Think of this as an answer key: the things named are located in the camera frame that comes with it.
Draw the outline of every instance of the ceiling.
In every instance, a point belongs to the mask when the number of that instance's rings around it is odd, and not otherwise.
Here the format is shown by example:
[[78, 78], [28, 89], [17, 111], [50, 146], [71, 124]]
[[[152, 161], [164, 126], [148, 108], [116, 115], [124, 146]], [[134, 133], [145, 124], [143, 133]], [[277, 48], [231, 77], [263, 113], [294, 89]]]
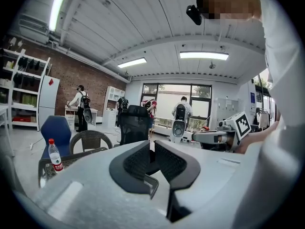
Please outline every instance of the ceiling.
[[[56, 40], [61, 47], [124, 78], [197, 74], [223, 81], [236, 79], [238, 83], [266, 68], [264, 31], [259, 21], [203, 20], [197, 26], [185, 13], [195, 0], [65, 0], [56, 32], [50, 36], [47, 28], [52, 3], [28, 0], [11, 32], [44, 44]], [[216, 68], [210, 69], [211, 60], [180, 59], [181, 51], [225, 52], [229, 58], [213, 60]], [[122, 69], [117, 66], [142, 57], [147, 63]]]

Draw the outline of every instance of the black office chair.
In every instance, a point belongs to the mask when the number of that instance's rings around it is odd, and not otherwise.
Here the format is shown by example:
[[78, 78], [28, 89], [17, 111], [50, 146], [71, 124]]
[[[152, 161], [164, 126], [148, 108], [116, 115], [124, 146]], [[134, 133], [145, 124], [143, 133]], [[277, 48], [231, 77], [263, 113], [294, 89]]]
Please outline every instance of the black office chair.
[[[145, 107], [130, 105], [128, 110], [118, 116], [121, 128], [120, 146], [129, 143], [148, 140], [150, 116]], [[150, 150], [150, 165], [146, 172], [152, 175], [159, 171], [159, 166], [155, 162], [155, 153]]]

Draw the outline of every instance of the white wall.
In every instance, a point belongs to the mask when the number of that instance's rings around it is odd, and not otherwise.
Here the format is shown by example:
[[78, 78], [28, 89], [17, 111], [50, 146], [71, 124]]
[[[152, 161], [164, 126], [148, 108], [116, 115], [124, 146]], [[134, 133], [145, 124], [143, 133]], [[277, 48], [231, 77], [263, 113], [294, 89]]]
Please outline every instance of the white wall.
[[212, 86], [212, 105], [211, 105], [211, 121], [214, 118], [214, 99], [226, 98], [232, 100], [240, 100], [240, 111], [246, 111], [249, 121], [252, 122], [254, 115], [250, 114], [250, 91], [255, 93], [255, 86], [250, 82], [243, 85], [236, 85], [232, 83], [208, 81], [208, 80], [190, 80], [190, 79], [155, 79], [145, 81], [132, 81], [126, 85], [125, 97], [130, 104], [139, 105], [142, 95], [142, 88], [144, 83], [178, 83], [178, 84], [203, 84]]

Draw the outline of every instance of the refrigerator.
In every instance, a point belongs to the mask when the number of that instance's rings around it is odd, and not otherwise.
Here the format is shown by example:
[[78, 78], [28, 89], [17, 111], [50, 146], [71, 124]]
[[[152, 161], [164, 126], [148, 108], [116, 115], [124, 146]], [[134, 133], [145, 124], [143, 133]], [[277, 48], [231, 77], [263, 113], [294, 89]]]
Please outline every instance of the refrigerator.
[[45, 75], [41, 85], [38, 121], [39, 129], [50, 115], [55, 114], [55, 102], [57, 90], [59, 86], [59, 79]]

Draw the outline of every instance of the table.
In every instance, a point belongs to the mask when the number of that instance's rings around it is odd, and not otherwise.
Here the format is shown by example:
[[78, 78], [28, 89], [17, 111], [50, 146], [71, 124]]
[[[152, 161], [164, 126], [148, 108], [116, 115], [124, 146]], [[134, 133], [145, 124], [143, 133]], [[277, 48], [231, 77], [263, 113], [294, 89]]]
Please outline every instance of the table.
[[8, 141], [9, 141], [11, 155], [14, 157], [15, 154], [14, 154], [14, 151], [13, 151], [13, 149], [11, 147], [10, 133], [9, 133], [9, 128], [8, 128], [8, 116], [7, 116], [8, 108], [9, 107], [7, 107], [7, 106], [0, 105], [0, 126], [2, 126], [4, 124], [6, 137], [8, 138]]
[[[63, 156], [63, 157], [61, 157], [61, 162], [62, 162], [63, 168], [67, 168], [68, 166], [72, 165], [75, 161], [77, 161], [78, 159], [80, 159], [82, 157], [85, 157], [87, 155], [97, 153], [100, 151], [104, 151], [104, 150], [108, 150], [108, 149], [106, 147], [100, 147], [100, 148], [97, 148], [97, 149], [94, 149], [91, 151], [87, 151], [87, 152]], [[38, 163], [38, 186], [42, 187], [41, 186], [41, 183], [43, 182], [42, 179], [44, 180], [44, 182], [47, 182], [55, 175], [56, 175], [56, 172], [53, 168], [51, 159], [49, 159], [49, 158], [41, 159]]]
[[[65, 105], [65, 117], [69, 123], [69, 126], [71, 128], [71, 130], [74, 130], [74, 123], [75, 123], [75, 113], [77, 111], [78, 107], [76, 106], [71, 106], [71, 107], [68, 107]], [[92, 122], [91, 124], [96, 127], [96, 117], [97, 117], [97, 112], [98, 110], [97, 109], [93, 109], [93, 108], [90, 108], [91, 110], [91, 113], [92, 113]]]

